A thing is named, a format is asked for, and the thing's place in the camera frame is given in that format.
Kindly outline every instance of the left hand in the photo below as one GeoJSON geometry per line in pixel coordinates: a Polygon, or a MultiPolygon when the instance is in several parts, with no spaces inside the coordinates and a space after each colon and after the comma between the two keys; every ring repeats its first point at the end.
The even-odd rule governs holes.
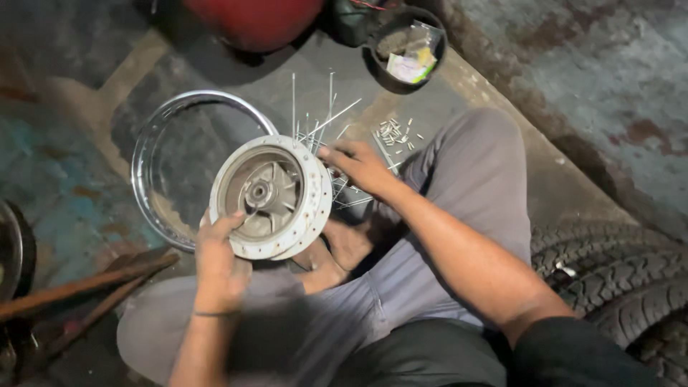
{"type": "Polygon", "coordinates": [[[208,211],[196,235],[196,276],[198,288],[194,311],[226,313],[239,308],[248,286],[252,265],[234,256],[229,233],[240,226],[245,215],[234,213],[211,224],[208,211]]]}

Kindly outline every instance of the hub bearing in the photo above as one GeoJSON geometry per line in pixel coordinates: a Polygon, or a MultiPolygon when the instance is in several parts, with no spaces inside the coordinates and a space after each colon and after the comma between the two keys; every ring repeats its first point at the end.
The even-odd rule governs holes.
{"type": "Polygon", "coordinates": [[[211,221],[243,211],[229,241],[249,260],[283,260],[320,234],[332,206],[327,169],[300,142],[264,136],[241,146],[222,165],[211,191],[211,221]]]}

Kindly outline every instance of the hand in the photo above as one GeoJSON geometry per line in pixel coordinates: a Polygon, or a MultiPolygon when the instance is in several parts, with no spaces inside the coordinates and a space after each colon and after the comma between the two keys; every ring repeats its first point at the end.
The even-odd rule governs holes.
{"type": "Polygon", "coordinates": [[[234,256],[227,239],[241,225],[240,211],[211,224],[206,211],[196,235],[196,276],[198,289],[194,310],[203,313],[225,313],[239,307],[252,271],[249,261],[234,256]]]}
{"type": "Polygon", "coordinates": [[[332,147],[320,148],[318,157],[349,176],[358,188],[379,198],[401,183],[375,151],[360,141],[336,141],[332,147]]]}

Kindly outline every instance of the tire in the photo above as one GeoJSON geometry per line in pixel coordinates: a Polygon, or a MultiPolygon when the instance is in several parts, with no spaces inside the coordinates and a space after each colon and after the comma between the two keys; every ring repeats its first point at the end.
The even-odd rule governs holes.
{"type": "Polygon", "coordinates": [[[621,348],[650,326],[688,305],[688,277],[655,282],[586,315],[585,319],[621,348]]]}
{"type": "Polygon", "coordinates": [[[585,240],[574,239],[554,244],[532,256],[532,266],[541,278],[547,278],[557,265],[569,266],[590,255],[605,253],[621,247],[676,247],[680,245],[664,238],[635,238],[632,236],[592,236],[585,240]]]}
{"type": "Polygon", "coordinates": [[[688,387],[688,311],[653,326],[628,352],[652,367],[666,387],[688,387]]]}
{"type": "Polygon", "coordinates": [[[583,316],[652,282],[688,275],[688,252],[622,247],[582,258],[569,269],[575,271],[578,278],[553,288],[583,316]]]}
{"type": "Polygon", "coordinates": [[[570,240],[589,239],[645,240],[654,244],[669,242],[664,235],[632,224],[604,222],[569,222],[557,226],[538,227],[531,230],[530,254],[537,255],[544,249],[570,240]]]}

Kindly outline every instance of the plastic bag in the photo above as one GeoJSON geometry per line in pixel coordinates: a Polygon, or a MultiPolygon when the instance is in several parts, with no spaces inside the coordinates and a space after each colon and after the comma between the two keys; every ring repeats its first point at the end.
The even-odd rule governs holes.
{"type": "Polygon", "coordinates": [[[413,21],[404,57],[415,59],[422,67],[432,66],[437,61],[434,54],[441,38],[441,29],[413,21]]]}

